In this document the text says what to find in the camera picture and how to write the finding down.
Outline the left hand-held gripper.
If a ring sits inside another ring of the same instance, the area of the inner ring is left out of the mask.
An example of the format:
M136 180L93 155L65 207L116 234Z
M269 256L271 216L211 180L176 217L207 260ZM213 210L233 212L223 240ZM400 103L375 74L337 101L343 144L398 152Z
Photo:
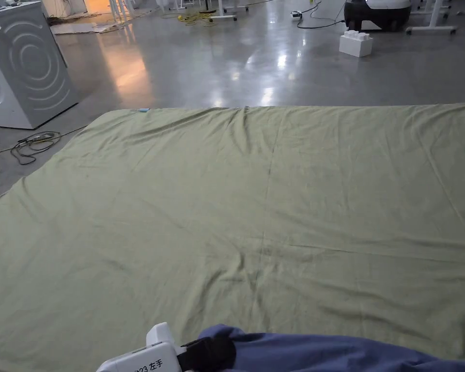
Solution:
M146 346L105 361L98 372L218 372L230 368L236 347L228 337L204 337L178 347L166 322L153 326Z

